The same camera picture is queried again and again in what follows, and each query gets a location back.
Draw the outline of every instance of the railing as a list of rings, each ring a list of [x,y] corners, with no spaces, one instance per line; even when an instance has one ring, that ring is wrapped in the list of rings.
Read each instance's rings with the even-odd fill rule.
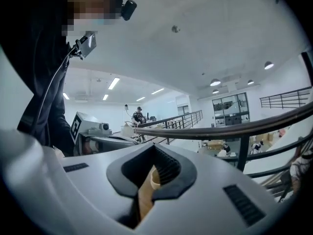
[[[203,119],[202,111],[196,111],[191,113],[186,113],[184,115],[179,115],[176,117],[166,118],[159,121],[148,122],[138,125],[140,129],[137,129],[137,133],[140,133],[141,128],[155,128],[155,129],[188,129],[194,127],[201,119]],[[151,139],[146,140],[143,143],[149,141],[157,141],[158,137],[153,137]],[[165,138],[162,140],[158,140],[158,143],[167,140],[167,144],[170,144],[174,139]]]
[[[262,108],[299,108],[305,105],[311,87],[260,98]]]
[[[235,162],[236,167],[243,171],[247,161],[252,161],[255,159],[266,158],[274,156],[285,151],[291,150],[293,148],[306,145],[311,147],[313,140],[313,130],[303,139],[292,142],[281,148],[249,155],[249,137],[263,134],[271,131],[276,131],[278,129],[290,126],[294,123],[297,123],[301,120],[304,120],[313,115],[313,102],[310,102],[300,108],[291,110],[287,113],[284,113],[279,116],[267,118],[265,120],[259,120],[249,123],[242,123],[237,125],[232,125],[228,127],[217,127],[217,128],[196,128],[196,129],[146,129],[142,128],[137,130],[139,134],[154,136],[154,137],[163,137],[169,139],[188,139],[188,140],[218,140],[218,139],[233,139],[240,138],[240,148],[239,156],[236,157],[223,157],[221,159],[226,162]],[[268,175],[274,175],[283,171],[288,170],[290,164],[285,166],[275,168],[269,171],[263,171],[259,173],[248,174],[251,178],[259,178]]]

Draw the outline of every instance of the ceiling light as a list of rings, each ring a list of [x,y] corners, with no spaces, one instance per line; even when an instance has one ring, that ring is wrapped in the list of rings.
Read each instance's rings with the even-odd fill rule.
[[[64,96],[67,100],[69,100],[69,97],[67,96],[66,93],[63,93],[63,96]]]
[[[216,86],[216,85],[219,85],[221,82],[220,80],[214,78],[212,81],[211,81],[211,86]]]
[[[274,66],[274,64],[270,61],[267,61],[264,65],[264,69],[268,70],[270,68],[272,68]]]
[[[159,89],[159,90],[158,90],[158,91],[156,91],[156,92],[152,92],[151,94],[153,95],[153,94],[158,93],[158,92],[163,91],[163,90],[164,90],[164,88]]]
[[[146,98],[146,97],[145,97],[145,96],[144,96],[144,97],[141,97],[140,99],[137,99],[136,101],[143,100],[144,98]]]
[[[112,89],[114,88],[114,86],[117,84],[118,81],[119,81],[119,78],[116,77],[116,78],[113,80],[113,82],[110,84],[109,90],[112,90]]]

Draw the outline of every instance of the railing post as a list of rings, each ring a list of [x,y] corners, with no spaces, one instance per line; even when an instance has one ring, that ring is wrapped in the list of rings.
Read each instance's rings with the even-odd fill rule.
[[[167,128],[168,128],[167,121],[165,121],[165,129],[167,129]],[[167,143],[166,144],[170,144],[170,139],[169,138],[167,138]]]
[[[282,101],[282,108],[284,108],[284,104],[283,104],[283,97],[282,95],[280,94],[280,101]]]
[[[240,171],[244,171],[248,151],[249,151],[249,136],[242,136],[240,138],[240,150],[237,163],[237,169],[239,169]]]
[[[301,105],[300,105],[300,95],[299,95],[299,91],[297,91],[297,94],[298,94],[298,100],[299,100],[299,107],[301,107]]]

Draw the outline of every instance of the ceiling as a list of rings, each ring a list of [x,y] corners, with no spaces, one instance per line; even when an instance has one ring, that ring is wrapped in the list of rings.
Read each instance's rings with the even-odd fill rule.
[[[98,30],[97,48],[84,61],[71,60],[70,67],[112,72],[201,98],[212,95],[213,78],[238,90],[249,79],[262,83],[308,45],[282,0],[135,1],[129,21],[92,29]],[[174,25],[179,33],[171,31]],[[68,38],[71,43],[79,37],[76,32]],[[266,61],[274,68],[264,70]],[[137,88],[129,93],[140,94]]]
[[[108,88],[115,77],[120,78],[120,80],[113,90],[109,90]],[[141,104],[156,96],[169,92],[168,89],[164,89],[161,92],[151,95],[152,92],[159,89],[161,89],[161,87],[158,85],[121,75],[103,71],[69,68],[67,70],[63,92],[68,95],[70,101],[79,103],[103,102]],[[105,94],[109,96],[103,101],[102,99]],[[145,99],[137,102],[136,100],[141,97],[145,97]]]

